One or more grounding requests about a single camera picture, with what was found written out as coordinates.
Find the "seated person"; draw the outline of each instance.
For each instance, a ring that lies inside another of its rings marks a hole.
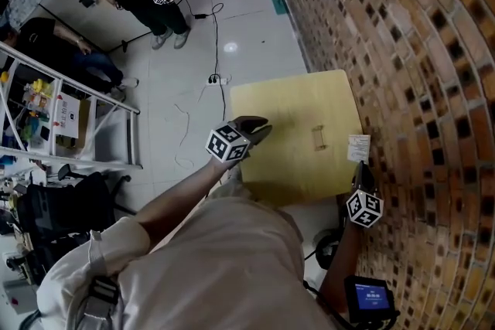
[[[93,90],[110,93],[117,100],[124,100],[124,88],[138,86],[138,80],[124,78],[107,55],[94,51],[82,37],[54,19],[30,19],[20,32],[9,25],[0,27],[0,40]],[[91,74],[88,71],[91,67],[104,73],[110,81]]]

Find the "green mat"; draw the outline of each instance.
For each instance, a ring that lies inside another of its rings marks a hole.
[[[271,0],[277,15],[287,14],[288,9],[285,0]]]

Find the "power strip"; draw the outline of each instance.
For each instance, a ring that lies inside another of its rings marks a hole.
[[[216,82],[214,83],[213,80],[207,79],[207,86],[226,86],[227,85],[227,79],[216,79]]]

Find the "brick wall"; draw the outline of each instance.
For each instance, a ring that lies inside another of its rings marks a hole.
[[[386,214],[360,273],[396,328],[495,319],[495,0],[288,0],[311,71],[344,69]]]

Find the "white shirt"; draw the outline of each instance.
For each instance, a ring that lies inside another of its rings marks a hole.
[[[334,328],[302,286],[298,237],[277,213],[240,198],[207,201],[164,247],[133,219],[102,233],[118,273],[124,330]],[[38,306],[46,329],[65,328],[73,294],[87,279],[88,245],[46,275]]]

